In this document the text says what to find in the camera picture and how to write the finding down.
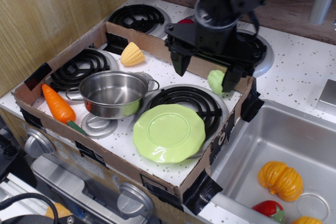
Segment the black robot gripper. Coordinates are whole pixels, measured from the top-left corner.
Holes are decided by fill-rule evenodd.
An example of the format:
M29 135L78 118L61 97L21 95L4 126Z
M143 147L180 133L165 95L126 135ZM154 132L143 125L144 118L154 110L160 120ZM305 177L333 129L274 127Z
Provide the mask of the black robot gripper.
M228 68L222 82L222 91L231 92L243 75L252 75L257 59L247 42L237 36L236 23L224 27L204 27L193 24L167 24L165 45L171 52L175 72L183 76L191 57Z

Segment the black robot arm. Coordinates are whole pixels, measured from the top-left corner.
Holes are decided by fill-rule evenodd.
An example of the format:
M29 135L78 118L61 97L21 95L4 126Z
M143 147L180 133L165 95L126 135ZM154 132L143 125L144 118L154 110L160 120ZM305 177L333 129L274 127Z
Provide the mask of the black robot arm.
M165 45L176 73L183 76L194 56L227 68L223 92L230 92L241 78L252 76L265 50L253 46L257 34L238 32L237 22L248 15L258 30L254 10L265 3L266 0L197 0L193 23L165 26Z

